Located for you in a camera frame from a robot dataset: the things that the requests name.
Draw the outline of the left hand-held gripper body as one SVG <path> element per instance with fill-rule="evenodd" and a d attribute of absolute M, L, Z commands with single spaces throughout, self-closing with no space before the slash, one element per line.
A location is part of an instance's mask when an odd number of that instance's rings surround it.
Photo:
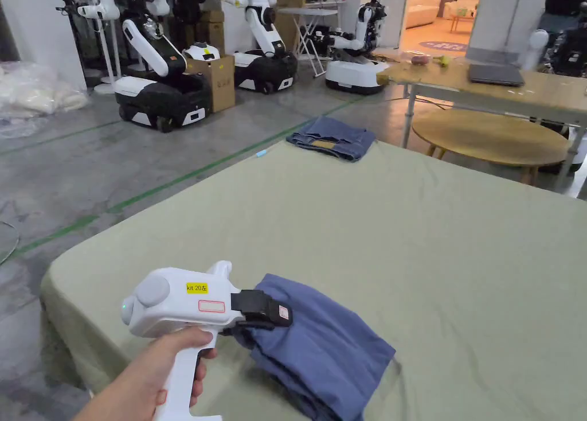
<path fill-rule="evenodd" d="M 267 321 L 267 296 L 236 288 L 229 279 L 232 269 L 225 260 L 207 272 L 157 269 L 123 301 L 122 320 L 137 337 L 158 338 L 189 326 L 212 335 L 202 347 L 184 348 L 175 356 L 155 420 L 193 420 L 189 403 L 203 352 L 215 347 L 222 331 L 238 323 Z"/>

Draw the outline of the person's left hand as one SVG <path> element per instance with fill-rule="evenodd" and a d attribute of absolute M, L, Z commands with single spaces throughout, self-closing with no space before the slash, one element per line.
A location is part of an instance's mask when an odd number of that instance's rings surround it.
<path fill-rule="evenodd" d="M 152 342 L 103 392 L 94 397 L 84 420 L 152 420 L 163 402 L 165 382 L 176 355 L 212 341 L 212 334 L 197 327 L 167 334 Z"/>

